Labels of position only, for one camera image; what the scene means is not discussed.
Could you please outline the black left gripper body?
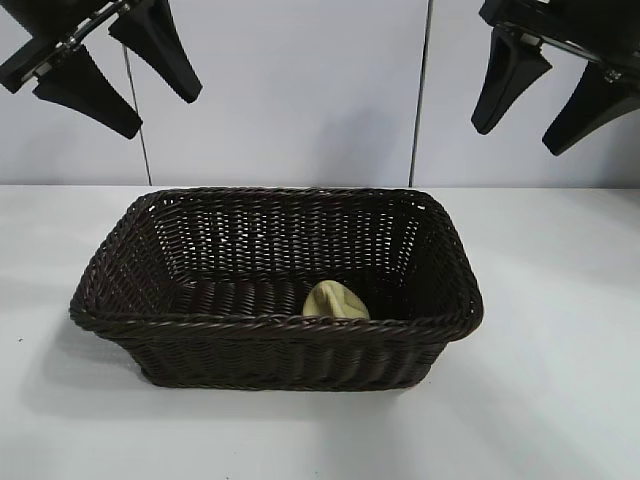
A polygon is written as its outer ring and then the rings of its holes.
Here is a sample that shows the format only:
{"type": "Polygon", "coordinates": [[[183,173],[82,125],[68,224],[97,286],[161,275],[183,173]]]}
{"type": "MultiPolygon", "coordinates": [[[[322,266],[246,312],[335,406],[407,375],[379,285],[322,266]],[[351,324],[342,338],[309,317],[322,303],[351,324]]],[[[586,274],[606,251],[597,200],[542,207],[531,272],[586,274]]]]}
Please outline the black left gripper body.
{"type": "Polygon", "coordinates": [[[19,91],[43,68],[65,63],[83,39],[116,14],[125,14],[134,1],[3,1],[1,8],[24,30],[30,40],[1,65],[1,84],[19,91]]]}

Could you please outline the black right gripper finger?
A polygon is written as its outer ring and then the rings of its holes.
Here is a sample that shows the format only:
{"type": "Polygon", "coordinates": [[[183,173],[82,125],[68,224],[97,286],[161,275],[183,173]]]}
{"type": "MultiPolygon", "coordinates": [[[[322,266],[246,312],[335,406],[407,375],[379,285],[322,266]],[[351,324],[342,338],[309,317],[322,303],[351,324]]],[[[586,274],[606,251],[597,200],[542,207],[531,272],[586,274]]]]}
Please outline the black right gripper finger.
{"type": "Polygon", "coordinates": [[[588,63],[542,142],[559,156],[603,125],[638,109],[638,78],[588,63]]]}
{"type": "Polygon", "coordinates": [[[523,41],[524,34],[500,25],[492,30],[487,71],[471,117],[482,135],[489,134],[519,96],[552,69],[542,55],[541,41],[523,41]]]}

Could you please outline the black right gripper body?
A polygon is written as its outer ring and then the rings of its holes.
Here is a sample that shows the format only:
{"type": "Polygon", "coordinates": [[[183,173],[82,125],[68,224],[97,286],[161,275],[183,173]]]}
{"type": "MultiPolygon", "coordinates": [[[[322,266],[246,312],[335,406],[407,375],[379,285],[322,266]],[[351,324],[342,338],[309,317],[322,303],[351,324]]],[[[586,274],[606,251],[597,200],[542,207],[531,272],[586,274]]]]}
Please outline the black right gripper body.
{"type": "Polygon", "coordinates": [[[486,1],[479,15],[624,73],[639,72],[637,1],[486,1]]]}

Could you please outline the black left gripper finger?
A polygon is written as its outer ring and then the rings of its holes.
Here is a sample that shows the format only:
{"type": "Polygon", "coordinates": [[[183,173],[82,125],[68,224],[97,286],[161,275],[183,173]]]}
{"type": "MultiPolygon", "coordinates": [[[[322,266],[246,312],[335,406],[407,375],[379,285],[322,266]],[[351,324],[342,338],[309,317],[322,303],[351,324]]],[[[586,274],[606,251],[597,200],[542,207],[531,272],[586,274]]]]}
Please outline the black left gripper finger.
{"type": "Polygon", "coordinates": [[[185,53],[167,0],[131,3],[109,27],[109,34],[151,66],[182,100],[196,101],[202,84],[185,53]]]}
{"type": "Polygon", "coordinates": [[[142,126],[142,119],[109,83],[85,46],[40,75],[33,94],[90,117],[127,139],[133,139],[142,126]]]}

